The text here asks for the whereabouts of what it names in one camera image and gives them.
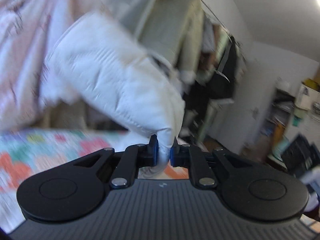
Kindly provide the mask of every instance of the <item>brown box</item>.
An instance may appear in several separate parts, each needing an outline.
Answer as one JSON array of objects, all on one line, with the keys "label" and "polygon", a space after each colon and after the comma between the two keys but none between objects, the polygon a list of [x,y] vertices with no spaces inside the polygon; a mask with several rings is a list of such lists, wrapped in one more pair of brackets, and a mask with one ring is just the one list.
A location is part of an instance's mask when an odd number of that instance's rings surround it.
[{"label": "brown box", "polygon": [[318,83],[320,85],[320,66],[318,67],[318,71],[317,73],[315,74],[314,78],[313,78],[313,81]]}]

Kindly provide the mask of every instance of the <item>wrinkled white fabric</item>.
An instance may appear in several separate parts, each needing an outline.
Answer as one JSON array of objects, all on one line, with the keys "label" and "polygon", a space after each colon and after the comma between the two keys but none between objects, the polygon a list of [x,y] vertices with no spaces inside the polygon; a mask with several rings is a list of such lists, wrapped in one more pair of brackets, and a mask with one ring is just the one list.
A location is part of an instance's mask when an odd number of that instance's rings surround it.
[{"label": "wrinkled white fabric", "polygon": [[43,62],[93,0],[0,0],[0,130],[32,123],[47,105],[79,94]]},{"label": "wrinkled white fabric", "polygon": [[101,113],[144,137],[157,134],[158,166],[145,169],[145,177],[164,168],[181,128],[184,101],[111,16],[81,17],[47,55],[46,65]]}]

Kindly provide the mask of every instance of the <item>white logo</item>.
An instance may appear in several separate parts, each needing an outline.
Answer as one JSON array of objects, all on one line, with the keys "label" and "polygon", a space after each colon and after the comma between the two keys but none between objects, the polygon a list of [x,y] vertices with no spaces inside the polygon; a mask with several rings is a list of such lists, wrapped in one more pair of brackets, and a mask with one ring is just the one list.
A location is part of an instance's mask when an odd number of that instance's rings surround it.
[{"label": "white logo", "polygon": [[168,185],[168,184],[166,184],[166,183],[164,183],[164,182],[159,184],[160,187],[166,187],[167,185]]}]

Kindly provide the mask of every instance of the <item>pink blanket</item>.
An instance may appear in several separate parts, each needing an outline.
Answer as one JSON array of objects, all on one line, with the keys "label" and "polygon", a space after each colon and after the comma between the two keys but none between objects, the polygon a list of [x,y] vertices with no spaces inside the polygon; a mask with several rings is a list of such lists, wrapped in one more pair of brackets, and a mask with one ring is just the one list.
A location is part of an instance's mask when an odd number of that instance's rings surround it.
[{"label": "pink blanket", "polygon": [[47,52],[93,0],[0,0],[0,130],[32,123],[78,95],[44,64]]}]

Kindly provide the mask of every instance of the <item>silver screw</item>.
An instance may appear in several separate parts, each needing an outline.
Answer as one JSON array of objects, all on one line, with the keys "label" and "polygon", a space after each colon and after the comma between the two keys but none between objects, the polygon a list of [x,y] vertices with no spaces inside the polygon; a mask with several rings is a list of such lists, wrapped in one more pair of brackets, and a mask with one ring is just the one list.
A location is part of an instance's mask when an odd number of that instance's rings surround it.
[{"label": "silver screw", "polygon": [[111,183],[115,186],[124,186],[127,184],[127,180],[125,178],[115,178]]},{"label": "silver screw", "polygon": [[211,179],[211,178],[201,178],[199,179],[199,183],[202,186],[213,186],[216,182],[214,179]]}]

